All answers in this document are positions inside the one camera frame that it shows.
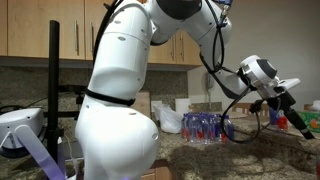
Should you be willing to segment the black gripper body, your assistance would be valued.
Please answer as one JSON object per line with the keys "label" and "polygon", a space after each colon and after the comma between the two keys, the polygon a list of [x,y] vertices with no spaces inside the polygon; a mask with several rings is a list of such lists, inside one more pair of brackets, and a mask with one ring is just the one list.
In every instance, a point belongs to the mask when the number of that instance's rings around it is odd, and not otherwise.
{"label": "black gripper body", "polygon": [[277,97],[267,99],[267,104],[274,110],[282,110],[285,117],[289,122],[303,135],[307,140],[314,139],[314,135],[307,128],[303,119],[292,108],[292,105],[296,103],[295,99],[289,92],[285,92]]}

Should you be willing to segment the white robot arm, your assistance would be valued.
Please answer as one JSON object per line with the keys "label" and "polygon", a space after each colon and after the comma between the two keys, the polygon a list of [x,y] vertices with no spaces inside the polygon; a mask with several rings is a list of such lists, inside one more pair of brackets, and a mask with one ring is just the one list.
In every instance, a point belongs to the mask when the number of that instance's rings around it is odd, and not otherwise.
{"label": "white robot arm", "polygon": [[239,100],[255,91],[271,108],[283,110],[306,139],[312,137],[288,92],[297,79],[279,79],[269,61],[256,55],[243,60],[236,72],[224,68],[231,4],[232,0],[114,0],[101,23],[93,73],[75,129],[84,156],[84,180],[139,180],[152,166],[158,129],[131,106],[144,84],[151,46],[167,42],[178,30],[199,45],[202,63],[227,97]]}

